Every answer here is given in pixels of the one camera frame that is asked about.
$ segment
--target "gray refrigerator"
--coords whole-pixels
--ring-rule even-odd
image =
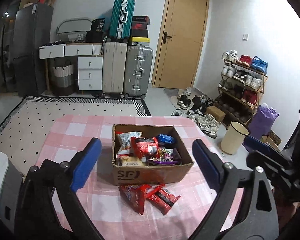
[[[53,7],[36,3],[17,12],[13,33],[13,65],[20,97],[46,89],[44,61],[39,47],[49,43]]]

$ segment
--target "door lock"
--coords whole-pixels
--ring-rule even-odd
[[[172,38],[172,36],[168,36],[168,32],[164,32],[162,41],[163,44],[166,44],[167,38]]]

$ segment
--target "red shoe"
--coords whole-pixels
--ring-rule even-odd
[[[246,102],[250,99],[250,95],[251,95],[251,90],[246,89],[246,90],[243,92],[241,101],[244,102],[244,103],[246,103]]]
[[[250,65],[252,63],[252,58],[249,56],[241,55],[240,61],[246,62]]]
[[[250,98],[247,102],[248,106],[254,107],[258,102],[258,94],[254,91],[250,91]]]

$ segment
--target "door frame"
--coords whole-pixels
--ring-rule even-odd
[[[152,72],[152,79],[151,79],[152,87],[159,87],[159,82],[158,81],[156,82],[155,79],[156,79],[156,76],[157,76],[158,62],[159,62],[159,56],[160,56],[160,51],[161,51],[161,46],[162,46],[164,27],[165,27],[165,23],[166,23],[168,4],[169,4],[169,0],[165,0],[162,20],[161,20],[159,39],[158,39],[158,44],[157,44],[157,51],[156,51],[155,60],[154,60],[154,68],[153,68],[153,72]],[[202,33],[202,39],[201,39],[201,45],[200,45],[200,51],[201,52],[202,52],[202,47],[203,47],[204,36],[205,36],[205,33],[206,33],[207,22],[208,22],[208,11],[209,11],[209,0],[207,0],[206,17],[205,17],[205,22],[204,22],[204,26],[203,26],[203,33]],[[202,53],[199,53],[199,55],[198,55],[197,65],[196,65],[194,75],[193,75],[193,78],[192,78],[191,87],[193,86],[195,77],[197,75],[201,54]]]

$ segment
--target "screw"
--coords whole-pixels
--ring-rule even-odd
[[[69,162],[62,162],[62,163],[60,163],[60,167],[63,168],[63,169],[69,167]]]
[[[224,166],[227,168],[227,169],[232,169],[233,168],[233,164],[232,163],[224,163]]]
[[[30,167],[29,171],[34,172],[34,171],[36,171],[37,169],[39,169],[39,167],[34,165],[34,166],[31,166],[31,167]]]
[[[264,170],[262,167],[258,166],[258,167],[256,167],[256,171],[259,173],[263,173]]]

